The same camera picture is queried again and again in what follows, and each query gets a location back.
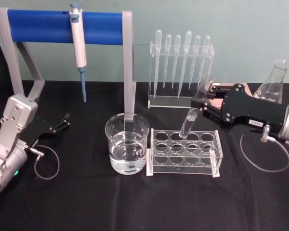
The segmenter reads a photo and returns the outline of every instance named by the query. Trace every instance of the rack hole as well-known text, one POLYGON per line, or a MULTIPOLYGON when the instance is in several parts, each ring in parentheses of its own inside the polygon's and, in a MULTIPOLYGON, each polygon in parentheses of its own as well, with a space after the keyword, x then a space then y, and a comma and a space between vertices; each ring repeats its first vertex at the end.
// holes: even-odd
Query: rack hole
POLYGON ((209 134, 209 133, 204 133, 204 134, 201 135, 201 139, 203 141, 213 141, 214 136, 209 134))
POLYGON ((183 162, 183 158, 180 154, 175 153, 171 155, 170 161, 173 162, 175 165, 179 165, 183 162))
POLYGON ((201 158, 201 162, 206 166, 211 166, 210 158, 201 158))
POLYGON ((189 152, 189 153, 194 153, 194 154, 199 154, 200 153, 200 147, 194 143, 187 143, 185 145, 185 149, 189 152))
POLYGON ((207 145, 205 145, 205 146, 203 147, 203 151, 204 151, 205 153, 210 152, 211 149, 212 149, 212 146, 209 145, 209 144, 207 144, 207 145))
POLYGON ((174 132, 170 135, 170 139, 172 139, 173 141, 181 141, 183 140, 178 132, 174 132))
POLYGON ((189 133, 188 136, 186 137, 188 141, 198 141, 199 136, 195 133, 189 133))
POLYGON ((155 146, 155 150, 159 153, 166 153, 166 152, 168 152, 169 148, 168 148, 167 144, 165 144, 165 143, 158 143, 155 146))
POLYGON ((166 157, 166 155, 164 153, 158 153, 155 157, 154 157, 155 161, 159 164, 164 164, 167 162, 168 157, 166 157))
POLYGON ((158 132, 155 135, 155 139, 157 139, 159 141, 166 141, 166 140, 168 140, 168 135, 165 132, 158 132))
POLYGON ((175 153, 178 153, 178 152, 180 152, 181 150, 182 150, 182 145, 180 144, 180 143, 174 143, 171 147, 170 147, 170 149, 173 151, 173 152, 175 152, 175 153))
POLYGON ((190 165, 195 165, 198 162, 198 158, 196 157, 195 154, 188 154, 185 158, 186 162, 189 163, 190 165))

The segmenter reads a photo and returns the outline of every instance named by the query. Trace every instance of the pipette holder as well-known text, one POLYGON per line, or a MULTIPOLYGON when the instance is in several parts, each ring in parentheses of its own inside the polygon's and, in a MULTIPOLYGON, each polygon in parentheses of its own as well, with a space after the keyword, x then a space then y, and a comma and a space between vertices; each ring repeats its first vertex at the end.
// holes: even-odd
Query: pipette holder
POLYGON ((223 151, 218 131, 191 131, 186 139, 179 131, 151 129, 147 176, 155 173, 204 174, 219 177, 223 151))
MULTIPOLYGON (((86 44, 123 46, 124 112, 133 113, 136 81, 132 13, 130 11, 83 12, 82 16, 86 44)), ((28 95, 28 98, 34 100, 41 94, 45 80, 26 43, 73 43, 69 13, 68 11, 13 10, 0 7, 0 30, 14 94, 25 94, 20 75, 18 49, 34 79, 34 85, 28 95)))
POLYGON ((158 86, 156 95, 154 96, 154 78, 155 78, 155 63, 156 63, 156 49, 153 42, 150 43, 150 66, 149 66, 149 91, 148 91, 148 108, 150 107, 171 107, 171 108, 190 108, 191 97, 193 97, 197 91, 198 77, 201 78, 205 75, 210 75, 213 59, 214 59, 214 47, 211 43, 209 46, 200 45, 198 52, 194 52, 195 45, 191 45, 188 51, 187 64, 184 75, 183 90, 178 97, 179 92, 179 79, 182 69, 182 62, 184 57, 184 45, 180 45, 177 68, 175 72, 175 81, 172 88, 172 67, 175 56, 174 45, 171 45, 169 51, 169 60, 167 65, 166 84, 163 86, 163 73, 164 73, 164 60, 166 56, 165 44, 161 45, 160 49, 160 61, 158 67, 158 86), (193 57, 196 56, 195 69, 193 71, 193 81, 190 86, 189 79, 191 73, 191 66, 193 57), (201 62, 204 59, 204 65, 201 68, 201 62))

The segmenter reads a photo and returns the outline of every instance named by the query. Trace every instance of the black tablecloth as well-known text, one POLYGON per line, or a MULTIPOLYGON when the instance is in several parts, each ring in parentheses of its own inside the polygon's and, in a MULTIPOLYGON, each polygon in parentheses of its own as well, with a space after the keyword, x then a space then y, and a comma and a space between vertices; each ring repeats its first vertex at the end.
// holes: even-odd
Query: black tablecloth
MULTIPOLYGON (((56 123, 66 112, 71 114, 67 132, 41 141, 58 152, 60 173, 53 181, 38 179, 33 172, 35 156, 28 154, 19 175, 0 194, 0 231, 289 230, 289 169, 260 172, 242 157, 238 142, 246 134, 243 145, 249 157, 271 169, 286 163, 277 146, 259 144, 259 135, 236 127, 220 131, 219 178, 147 177, 145 169, 123 176, 110 165, 104 133, 106 121, 123 110, 123 85, 87 83, 86 105, 80 89, 76 82, 46 82, 38 115, 56 123)), ((0 117, 11 94, 11 88, 0 84, 0 117)), ((289 84, 284 85, 283 103, 289 103, 289 84)), ((187 109, 148 109, 147 83, 138 83, 135 112, 154 129, 179 130, 187 109)), ((193 129, 218 128, 199 118, 193 129)))

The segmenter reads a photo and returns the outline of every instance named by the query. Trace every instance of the transfer pipette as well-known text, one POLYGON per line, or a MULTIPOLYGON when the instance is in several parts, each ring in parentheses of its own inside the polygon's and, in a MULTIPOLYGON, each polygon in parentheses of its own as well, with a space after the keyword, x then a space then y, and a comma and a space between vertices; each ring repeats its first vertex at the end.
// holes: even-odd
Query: transfer pipette
POLYGON ((86 85, 85 85, 85 70, 87 65, 85 37, 83 33, 82 9, 79 9, 79 4, 71 4, 73 10, 69 13, 72 27, 72 36, 75 50, 76 66, 80 72, 81 88, 83 101, 86 102, 86 85))
POLYGON ((201 59, 201 63, 200 63, 200 70, 199 70, 199 76, 198 76, 198 87, 199 87, 199 84, 201 82, 201 77, 202 77, 202 73, 203 73, 203 68, 204 68, 204 62, 206 60, 206 56, 207 56, 207 52, 208 52, 208 49, 209 49, 209 44, 210 44, 210 36, 206 36, 204 38, 204 42, 203 42, 203 48, 202 48, 202 59, 201 59))
POLYGON ((200 46, 200 40, 201 40, 201 36, 200 35, 196 35, 195 36, 195 40, 194 40, 194 47, 193 47, 193 59, 192 59, 192 65, 191 65, 191 72, 189 73, 189 85, 188 85, 188 88, 191 88, 191 83, 192 83, 192 79, 193 79, 193 75, 194 75, 196 59, 197 59, 197 56, 198 56, 198 50, 199 50, 199 46, 200 46))
POLYGON ((189 51, 189 46, 191 45, 192 36, 193 36, 193 33, 190 30, 187 31, 185 34, 185 41, 184 41, 184 46, 183 46, 184 57, 183 57, 182 70, 181 70, 181 76, 180 76, 178 97, 180 96, 180 93, 182 90, 184 74, 185 74, 185 67, 186 67, 186 60, 187 60, 187 55, 188 55, 188 51, 189 51))
POLYGON ((177 62, 178 62, 180 44, 181 44, 181 36, 180 35, 176 35, 175 36, 175 41, 174 41, 174 60, 173 60, 173 68, 172 68, 172 88, 173 88, 175 70, 177 69, 177 62))
POLYGON ((163 85, 163 87, 165 87, 165 82, 166 82, 170 45, 171 45, 171 35, 167 34, 166 40, 165 40, 165 63, 164 63, 164 85, 163 85))
POLYGON ((162 31, 157 30, 155 33, 156 59, 155 59, 155 75, 154 75, 154 98, 156 94, 156 89, 158 88, 158 66, 159 66, 159 54, 161 46, 162 46, 162 31))

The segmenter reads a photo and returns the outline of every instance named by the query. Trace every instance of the pipette tip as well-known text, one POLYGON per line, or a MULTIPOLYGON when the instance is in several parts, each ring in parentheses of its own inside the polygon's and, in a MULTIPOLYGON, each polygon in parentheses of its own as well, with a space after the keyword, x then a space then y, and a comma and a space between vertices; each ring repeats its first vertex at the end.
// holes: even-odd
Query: pipette tip
POLYGON ((84 71, 80 73, 80 80, 81 80, 81 89, 82 89, 82 97, 83 97, 83 102, 87 102, 87 97, 86 97, 86 82, 85 82, 85 73, 84 71))

